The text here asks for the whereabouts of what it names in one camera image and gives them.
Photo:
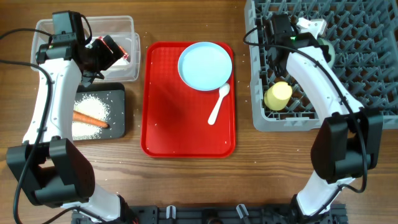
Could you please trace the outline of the red snack wrapper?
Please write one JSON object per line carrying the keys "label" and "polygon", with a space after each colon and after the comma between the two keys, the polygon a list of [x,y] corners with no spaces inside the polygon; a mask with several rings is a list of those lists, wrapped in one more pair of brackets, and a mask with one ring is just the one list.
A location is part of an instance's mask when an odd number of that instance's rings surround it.
{"label": "red snack wrapper", "polygon": [[111,52],[112,56],[116,60],[121,58],[128,58],[129,54],[120,45],[118,45],[110,35],[106,35],[104,37],[99,36],[97,39],[100,40],[108,48],[108,50]]}

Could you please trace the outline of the yellow plastic cup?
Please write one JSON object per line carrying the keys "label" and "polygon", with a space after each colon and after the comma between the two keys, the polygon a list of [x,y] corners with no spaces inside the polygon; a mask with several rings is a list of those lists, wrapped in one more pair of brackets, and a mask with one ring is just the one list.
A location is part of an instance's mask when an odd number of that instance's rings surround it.
{"label": "yellow plastic cup", "polygon": [[270,110],[280,111],[287,106],[292,93],[292,87],[287,82],[277,82],[265,92],[264,103]]}

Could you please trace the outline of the white rice pile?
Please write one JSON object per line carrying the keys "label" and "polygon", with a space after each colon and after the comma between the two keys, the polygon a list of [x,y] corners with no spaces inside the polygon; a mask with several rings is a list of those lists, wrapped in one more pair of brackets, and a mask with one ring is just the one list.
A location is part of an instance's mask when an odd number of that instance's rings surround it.
{"label": "white rice pile", "polygon": [[[110,114],[109,106],[103,103],[99,97],[93,95],[83,95],[82,99],[75,102],[74,111],[107,123]],[[72,122],[72,136],[75,141],[99,139],[104,129],[76,121]]]}

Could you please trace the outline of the green bowl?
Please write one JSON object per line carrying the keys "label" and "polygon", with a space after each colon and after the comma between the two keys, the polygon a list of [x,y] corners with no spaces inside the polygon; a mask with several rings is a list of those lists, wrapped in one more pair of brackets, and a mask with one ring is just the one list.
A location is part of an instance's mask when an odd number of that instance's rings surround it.
{"label": "green bowl", "polygon": [[336,59],[336,52],[335,52],[335,49],[333,47],[333,44],[330,41],[328,41],[326,39],[322,39],[322,38],[318,38],[317,41],[318,41],[319,44],[327,45],[329,47],[328,54],[330,56],[330,61],[328,62],[328,66],[330,68],[332,68],[334,66],[335,59]]}

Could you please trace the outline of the orange carrot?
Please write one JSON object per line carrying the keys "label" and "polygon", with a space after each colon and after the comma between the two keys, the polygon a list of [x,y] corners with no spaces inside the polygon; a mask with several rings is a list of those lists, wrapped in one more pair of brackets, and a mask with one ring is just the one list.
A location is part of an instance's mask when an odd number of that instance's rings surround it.
{"label": "orange carrot", "polygon": [[73,112],[73,121],[89,124],[92,126],[100,127],[100,128],[109,128],[109,124],[102,120],[92,118],[80,112],[74,111]]}

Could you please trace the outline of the white plastic spoon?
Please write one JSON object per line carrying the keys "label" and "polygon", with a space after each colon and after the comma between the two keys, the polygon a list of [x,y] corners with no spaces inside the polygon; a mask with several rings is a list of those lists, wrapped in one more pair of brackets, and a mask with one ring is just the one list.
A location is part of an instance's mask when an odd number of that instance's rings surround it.
{"label": "white plastic spoon", "polygon": [[218,100],[217,100],[216,105],[213,108],[213,110],[212,110],[212,112],[211,112],[211,114],[210,114],[210,116],[208,118],[208,124],[209,125],[214,125],[215,124],[217,116],[218,116],[218,113],[219,113],[220,108],[221,108],[221,104],[222,104],[223,98],[229,93],[229,91],[230,91],[229,83],[225,83],[224,85],[222,85],[219,88]]}

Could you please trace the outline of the light blue plate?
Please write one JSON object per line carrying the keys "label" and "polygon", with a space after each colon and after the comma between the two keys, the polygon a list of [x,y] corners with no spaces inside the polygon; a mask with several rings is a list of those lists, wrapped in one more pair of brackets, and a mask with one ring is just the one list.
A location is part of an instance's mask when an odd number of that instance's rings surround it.
{"label": "light blue plate", "polygon": [[197,42],[180,54],[177,63],[181,80],[198,91],[212,91],[224,85],[232,75],[231,56],[213,42]]}

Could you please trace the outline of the white napkin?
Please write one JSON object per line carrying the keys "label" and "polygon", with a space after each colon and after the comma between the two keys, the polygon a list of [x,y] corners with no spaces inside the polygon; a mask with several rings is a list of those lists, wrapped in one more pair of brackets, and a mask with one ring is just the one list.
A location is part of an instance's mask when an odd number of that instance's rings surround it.
{"label": "white napkin", "polygon": [[125,70],[130,66],[130,61],[128,59],[125,58],[120,58],[119,60],[117,60],[116,62],[114,62],[112,64],[112,66],[110,66],[109,68],[107,68],[106,70],[102,70],[101,72],[116,72],[116,71],[120,71],[120,70]]}

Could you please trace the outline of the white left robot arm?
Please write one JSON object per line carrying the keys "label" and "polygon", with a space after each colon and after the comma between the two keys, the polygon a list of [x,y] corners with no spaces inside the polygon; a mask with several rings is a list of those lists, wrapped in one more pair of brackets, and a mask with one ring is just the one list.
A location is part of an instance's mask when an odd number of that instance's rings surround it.
{"label": "white left robot arm", "polygon": [[74,11],[52,15],[53,34],[39,47],[34,68],[40,82],[30,126],[20,146],[10,147],[6,162],[21,194],[35,206],[77,211],[97,223],[137,223],[137,215],[120,195],[95,182],[92,165],[72,138],[73,106],[80,85],[88,86],[124,57],[110,37],[86,34],[87,18]]}

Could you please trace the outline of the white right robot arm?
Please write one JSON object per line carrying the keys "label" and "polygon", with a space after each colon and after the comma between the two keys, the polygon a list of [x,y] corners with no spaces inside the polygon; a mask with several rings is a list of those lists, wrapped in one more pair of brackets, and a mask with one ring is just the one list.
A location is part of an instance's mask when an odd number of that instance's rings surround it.
{"label": "white right robot arm", "polygon": [[263,47],[268,66],[279,77],[292,76],[317,112],[322,125],[311,148],[313,173],[305,187],[291,200],[288,221],[309,223],[324,219],[334,199],[344,189],[361,194],[368,184],[369,170],[377,166],[383,117],[366,108],[350,94],[330,65],[331,47],[319,42],[327,29],[324,19],[274,14],[262,26],[246,32],[264,33]]}

